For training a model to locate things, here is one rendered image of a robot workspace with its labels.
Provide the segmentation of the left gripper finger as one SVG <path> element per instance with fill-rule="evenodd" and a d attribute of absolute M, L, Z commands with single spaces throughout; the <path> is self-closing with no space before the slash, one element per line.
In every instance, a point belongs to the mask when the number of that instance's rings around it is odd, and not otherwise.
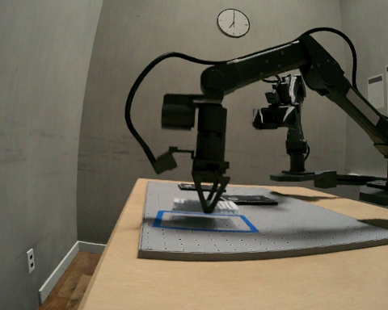
<path fill-rule="evenodd" d="M 205 215 L 212 215 L 221 199 L 223 196 L 226 188 L 228 187 L 231 178 L 230 177 L 209 177 L 209 176 L 195 176 L 192 175 L 193 181 L 196 186 L 197 194 L 200 199 L 201 206 L 203 208 L 204 214 Z M 201 184 L 217 184 L 221 185 L 211 206 L 208 207 L 205 196 L 201 187 Z"/>
<path fill-rule="evenodd" d="M 214 197 L 218 187 L 219 187 L 219 185 L 213 185 L 213 188 L 210 191 L 209 197 L 207 198 L 206 202 L 212 202 L 213 197 Z"/>

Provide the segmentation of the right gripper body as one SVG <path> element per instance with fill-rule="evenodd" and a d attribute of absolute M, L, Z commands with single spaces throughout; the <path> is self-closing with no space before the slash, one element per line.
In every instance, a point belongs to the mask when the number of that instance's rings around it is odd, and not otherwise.
<path fill-rule="evenodd" d="M 263 116 L 263 123 L 261 120 L 262 130 L 286 128 L 283 126 L 283 119 L 289 107 L 291 106 L 285 106 L 284 104 L 281 104 L 280 98 L 277 104 L 271 103 L 271 105 L 268 105 L 268 107 L 262 107 L 260 109 Z"/>

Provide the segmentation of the blue tape outline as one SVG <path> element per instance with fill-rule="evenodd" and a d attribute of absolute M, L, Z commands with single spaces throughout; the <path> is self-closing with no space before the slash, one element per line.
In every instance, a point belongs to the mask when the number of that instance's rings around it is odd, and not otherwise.
<path fill-rule="evenodd" d="M 170 211 L 161 211 L 158 210 L 158 214 L 156 215 L 156 218 L 154 220 L 154 224 L 152 227 L 155 228 L 172 228 L 172 229 L 182 229 L 182 230 L 194 230 L 194 231 L 209 231 L 209 232 L 231 232 L 231 233 L 260 233 L 260 231 L 245 217 L 240 216 L 241 219 L 247 224 L 247 226 L 252 231 L 242 231 L 242 230 L 214 230 L 214 229 L 198 229 L 198 228 L 176 228 L 176 227 L 167 227 L 167 226 L 160 226 L 162 216 L 164 212 L 170 212 Z"/>

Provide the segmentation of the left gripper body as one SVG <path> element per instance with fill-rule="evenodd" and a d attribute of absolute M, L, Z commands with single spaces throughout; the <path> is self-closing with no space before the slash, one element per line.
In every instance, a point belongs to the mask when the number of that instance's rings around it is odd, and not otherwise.
<path fill-rule="evenodd" d="M 157 162 L 160 162 L 174 153 L 191 154 L 191 160 L 193 160 L 192 175 L 195 176 L 219 177 L 219 174 L 226 175 L 226 170 L 230 169 L 230 163 L 225 162 L 225 134 L 218 134 L 218 138 L 216 138 L 216 133 L 209 133 L 209 137 L 206 137 L 205 132 L 198 132 L 196 140 L 196 157 L 194 157 L 195 152 L 193 151 L 180 151 L 178 148 L 169 148 L 169 152 L 158 157 Z"/>

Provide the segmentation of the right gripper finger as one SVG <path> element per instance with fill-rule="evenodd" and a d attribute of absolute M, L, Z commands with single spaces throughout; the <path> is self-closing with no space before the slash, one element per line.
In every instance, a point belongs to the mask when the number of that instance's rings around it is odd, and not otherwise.
<path fill-rule="evenodd" d="M 286 123 L 287 119 L 289 119 L 289 124 Z M 283 120 L 283 125 L 284 127 L 287 127 L 289 129 L 297 129 L 297 117 L 295 107 L 288 108 Z"/>
<path fill-rule="evenodd" d="M 258 124 L 259 126 L 257 126 L 256 124 Z M 255 128 L 255 130 L 262 130 L 259 108 L 253 109 L 252 127 Z"/>

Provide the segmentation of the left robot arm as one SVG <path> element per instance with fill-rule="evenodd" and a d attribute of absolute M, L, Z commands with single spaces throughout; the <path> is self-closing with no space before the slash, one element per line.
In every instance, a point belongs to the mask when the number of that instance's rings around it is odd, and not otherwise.
<path fill-rule="evenodd" d="M 299 69 L 310 90 L 326 96 L 345 111 L 388 158 L 388 119 L 350 84 L 338 62 L 309 35 L 281 48 L 207 68 L 200 76 L 203 95 L 166 94 L 162 131 L 192 132 L 199 110 L 197 131 L 205 132 L 206 137 L 213 132 L 218 138 L 218 134 L 226 134 L 227 110 L 221 105 L 224 96 L 233 94 L 235 88 L 239 90 L 295 69 Z"/>

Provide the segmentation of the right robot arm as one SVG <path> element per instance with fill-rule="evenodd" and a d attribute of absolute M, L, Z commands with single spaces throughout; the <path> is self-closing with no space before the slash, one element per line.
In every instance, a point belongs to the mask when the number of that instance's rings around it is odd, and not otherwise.
<path fill-rule="evenodd" d="M 302 131 L 302 104 L 304 98 L 306 98 L 305 84 L 303 82 L 301 74 L 294 74 L 294 77 L 291 77 L 289 87 L 288 75 L 282 75 L 281 80 L 282 83 L 280 84 L 278 90 L 274 90 L 274 86 L 276 86 L 276 84 L 272 84 L 272 89 L 267 89 L 265 91 L 265 96 L 268 100 L 268 103 L 278 103 L 280 98 L 281 104 L 284 103 L 286 106 L 296 107 L 297 111 L 297 129 L 288 130 L 287 144 L 285 142 L 286 152 L 288 155 L 290 155 L 290 169 L 282 170 L 282 173 L 294 174 L 299 176 L 315 174 L 314 171 L 307 171 L 305 169 L 304 153 L 307 153 L 307 140 L 304 139 Z M 287 84 L 283 84 L 284 82 Z M 277 93 L 279 95 L 279 98 Z"/>

